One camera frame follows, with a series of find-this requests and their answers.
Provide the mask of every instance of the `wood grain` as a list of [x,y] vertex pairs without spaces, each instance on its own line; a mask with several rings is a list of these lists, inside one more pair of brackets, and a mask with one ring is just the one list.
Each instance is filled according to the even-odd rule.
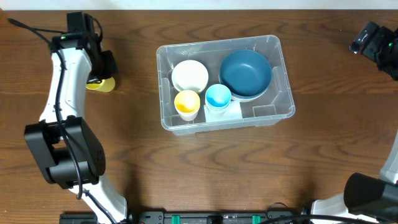
[[[66,11],[6,12],[66,29]],[[111,93],[88,91],[86,120],[106,173],[131,208],[265,210],[343,191],[353,172],[377,177],[398,127],[398,82],[348,46],[368,21],[395,29],[397,11],[90,11],[120,70]],[[24,138],[50,88],[46,44],[0,22],[0,223],[57,223],[89,211],[42,178]],[[160,125],[156,49],[274,34],[297,107],[271,127],[174,136]]]

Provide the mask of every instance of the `clear plastic box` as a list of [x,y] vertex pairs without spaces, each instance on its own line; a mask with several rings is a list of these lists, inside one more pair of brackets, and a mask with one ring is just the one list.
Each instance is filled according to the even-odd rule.
[[[206,90],[209,86],[219,83],[218,73],[224,58],[240,49],[255,50],[268,59],[272,68],[271,84],[266,92],[254,101],[240,102],[241,119],[206,122],[203,109]],[[247,126],[269,126],[295,113],[282,47],[280,40],[274,35],[165,45],[159,47],[156,56],[162,126],[176,135]],[[178,91],[171,81],[174,66],[188,59],[201,62],[209,73],[208,85],[200,94],[201,107],[198,116],[190,122],[184,121],[175,110],[174,98]]]

